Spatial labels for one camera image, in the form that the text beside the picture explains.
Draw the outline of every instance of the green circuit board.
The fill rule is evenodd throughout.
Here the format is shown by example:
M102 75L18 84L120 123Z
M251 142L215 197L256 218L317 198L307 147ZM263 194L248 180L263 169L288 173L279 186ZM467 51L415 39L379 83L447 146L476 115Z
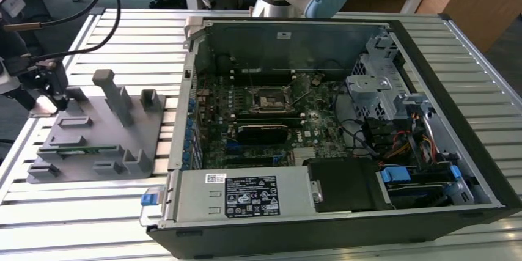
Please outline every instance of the green circuit board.
M203 110L204 169L293 166L293 149L303 147L313 148L316 158L347 156L348 149L329 108L333 87L339 82L323 81L317 84L315 81L312 84L315 76L313 73L301 73L285 86L269 87L239 87L221 76L208 75L200 80L197 99ZM256 108L255 103L263 106L263 102L272 108ZM271 113L284 111L291 114L277 117L279 113ZM281 123L288 126L281 144L237 143L240 125Z

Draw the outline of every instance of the warning label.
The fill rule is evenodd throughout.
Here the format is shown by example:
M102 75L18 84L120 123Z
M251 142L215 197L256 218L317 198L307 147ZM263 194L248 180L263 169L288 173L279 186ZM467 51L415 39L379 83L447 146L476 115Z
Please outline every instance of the warning label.
M279 214L275 176L225 179L225 216L228 218Z

